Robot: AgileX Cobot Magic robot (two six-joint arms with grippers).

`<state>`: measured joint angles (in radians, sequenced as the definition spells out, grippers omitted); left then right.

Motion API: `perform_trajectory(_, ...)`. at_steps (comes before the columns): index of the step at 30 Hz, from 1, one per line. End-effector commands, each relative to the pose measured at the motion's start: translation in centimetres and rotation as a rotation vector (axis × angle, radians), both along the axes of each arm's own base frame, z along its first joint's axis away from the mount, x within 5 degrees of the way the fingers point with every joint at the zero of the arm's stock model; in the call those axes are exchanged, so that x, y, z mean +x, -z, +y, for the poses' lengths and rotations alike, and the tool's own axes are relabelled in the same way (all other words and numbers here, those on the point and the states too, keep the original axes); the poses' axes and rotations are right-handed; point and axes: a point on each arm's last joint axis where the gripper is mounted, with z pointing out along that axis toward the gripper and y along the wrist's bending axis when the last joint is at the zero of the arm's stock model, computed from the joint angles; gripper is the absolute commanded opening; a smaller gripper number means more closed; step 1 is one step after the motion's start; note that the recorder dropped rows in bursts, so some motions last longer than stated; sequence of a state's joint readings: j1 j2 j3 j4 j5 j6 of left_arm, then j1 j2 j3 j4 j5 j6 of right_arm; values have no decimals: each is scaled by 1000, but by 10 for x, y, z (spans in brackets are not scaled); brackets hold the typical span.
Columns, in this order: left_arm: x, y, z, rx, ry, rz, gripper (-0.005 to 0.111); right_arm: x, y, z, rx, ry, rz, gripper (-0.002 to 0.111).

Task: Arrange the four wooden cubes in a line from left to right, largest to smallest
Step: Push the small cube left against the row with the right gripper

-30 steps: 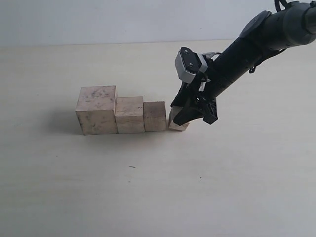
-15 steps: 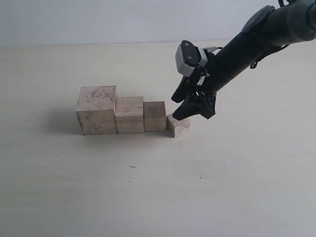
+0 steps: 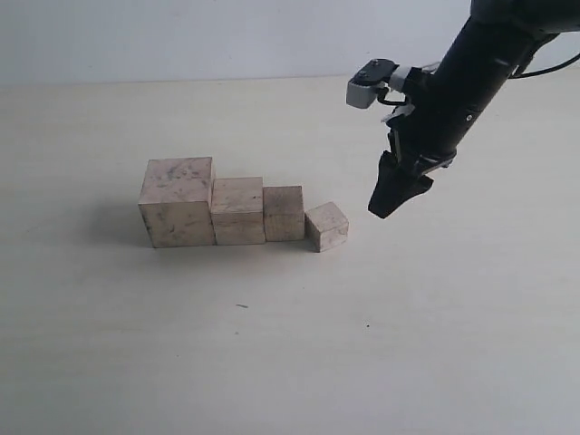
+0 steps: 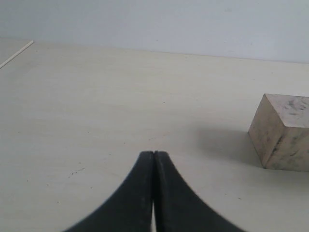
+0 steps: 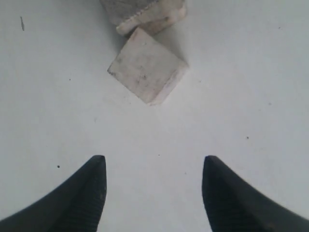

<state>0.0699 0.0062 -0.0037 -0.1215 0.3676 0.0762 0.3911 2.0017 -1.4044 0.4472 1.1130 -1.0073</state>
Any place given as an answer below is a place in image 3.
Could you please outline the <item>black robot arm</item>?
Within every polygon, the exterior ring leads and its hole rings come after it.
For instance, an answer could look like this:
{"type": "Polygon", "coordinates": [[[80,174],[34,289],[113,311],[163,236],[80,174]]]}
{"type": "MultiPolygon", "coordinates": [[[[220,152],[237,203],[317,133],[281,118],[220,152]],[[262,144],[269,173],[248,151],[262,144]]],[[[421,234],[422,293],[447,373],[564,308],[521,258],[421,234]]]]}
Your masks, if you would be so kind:
{"type": "Polygon", "coordinates": [[[432,186],[429,173],[455,159],[457,147],[509,79],[526,77],[533,55],[579,29],[576,1],[474,1],[469,19],[435,70],[372,60],[350,81],[363,101],[386,104],[404,94],[385,120],[390,147],[379,161],[368,209],[386,218],[432,186]]]}

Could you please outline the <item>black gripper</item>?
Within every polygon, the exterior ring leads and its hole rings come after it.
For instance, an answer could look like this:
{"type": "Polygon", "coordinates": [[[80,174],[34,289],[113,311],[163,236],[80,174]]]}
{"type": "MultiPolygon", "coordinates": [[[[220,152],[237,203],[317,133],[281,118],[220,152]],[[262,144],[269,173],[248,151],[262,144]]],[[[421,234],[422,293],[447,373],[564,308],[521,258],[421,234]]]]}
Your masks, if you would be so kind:
{"type": "Polygon", "coordinates": [[[426,175],[449,165],[459,143],[489,104],[487,68],[396,67],[388,86],[405,96],[384,120],[391,148],[379,160],[368,210],[385,219],[430,190],[426,175]]]}

